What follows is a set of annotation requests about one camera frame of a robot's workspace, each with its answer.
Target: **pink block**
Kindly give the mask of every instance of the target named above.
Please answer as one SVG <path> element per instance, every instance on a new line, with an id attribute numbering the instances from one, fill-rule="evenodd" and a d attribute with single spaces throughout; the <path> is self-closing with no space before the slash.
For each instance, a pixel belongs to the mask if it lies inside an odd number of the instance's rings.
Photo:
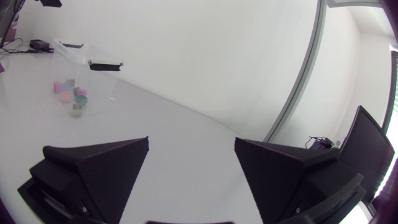
<path id="1" fill-rule="evenodd" d="M 62 92 L 62 102 L 69 102 L 72 99 L 72 94 L 68 91 Z"/>
<path id="2" fill-rule="evenodd" d="M 76 95 L 83 95 L 83 96 L 87 96 L 87 91 L 84 89 L 77 89 Z"/>
<path id="3" fill-rule="evenodd" d="M 60 82 L 54 82 L 54 93 L 60 93 L 60 91 L 61 91 Z"/>

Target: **white wall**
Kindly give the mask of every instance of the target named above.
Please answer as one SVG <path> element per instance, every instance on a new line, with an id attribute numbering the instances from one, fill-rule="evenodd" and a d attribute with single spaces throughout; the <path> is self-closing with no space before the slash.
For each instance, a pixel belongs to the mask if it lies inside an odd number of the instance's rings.
<path id="1" fill-rule="evenodd" d="M 313 72 L 276 143 L 305 147 L 309 136 L 334 138 L 353 92 L 360 42 L 348 8 L 328 8 Z"/>
<path id="2" fill-rule="evenodd" d="M 17 36 L 81 40 L 124 59 L 121 78 L 263 140 L 299 73 L 312 0 L 26 1 Z"/>
<path id="3" fill-rule="evenodd" d="M 334 139 L 343 141 L 359 105 L 382 125 L 386 115 L 391 85 L 390 44 L 395 39 L 383 35 L 362 34 L 361 54 L 355 88 L 345 116 Z"/>

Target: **green block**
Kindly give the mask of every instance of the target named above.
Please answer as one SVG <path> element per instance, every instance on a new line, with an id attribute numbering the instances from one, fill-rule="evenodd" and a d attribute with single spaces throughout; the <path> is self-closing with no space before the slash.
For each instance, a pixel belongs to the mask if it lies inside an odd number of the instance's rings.
<path id="1" fill-rule="evenodd" d="M 83 106 L 81 104 L 73 104 L 72 115 L 81 116 L 83 114 Z"/>
<path id="2" fill-rule="evenodd" d="M 79 87 L 74 87 L 73 88 L 73 96 L 77 95 L 77 90 L 79 89 Z"/>
<path id="3" fill-rule="evenodd" d="M 81 105 L 85 105 L 87 103 L 87 97 L 85 97 L 83 95 L 76 96 L 76 103 L 79 103 Z"/>

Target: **blue block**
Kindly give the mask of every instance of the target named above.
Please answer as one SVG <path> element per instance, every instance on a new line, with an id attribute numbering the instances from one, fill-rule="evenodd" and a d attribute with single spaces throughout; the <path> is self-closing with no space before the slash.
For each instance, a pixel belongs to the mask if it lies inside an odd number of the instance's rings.
<path id="1" fill-rule="evenodd" d="M 68 91 L 69 90 L 69 83 L 62 83 L 61 84 L 61 91 Z"/>

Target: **power adapter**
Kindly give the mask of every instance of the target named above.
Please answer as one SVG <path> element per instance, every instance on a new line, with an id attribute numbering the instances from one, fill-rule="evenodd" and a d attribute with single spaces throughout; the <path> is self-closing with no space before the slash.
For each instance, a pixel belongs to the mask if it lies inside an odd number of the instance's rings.
<path id="1" fill-rule="evenodd" d="M 43 40 L 31 40 L 29 47 L 35 49 L 38 52 L 47 51 L 50 48 L 50 44 Z"/>

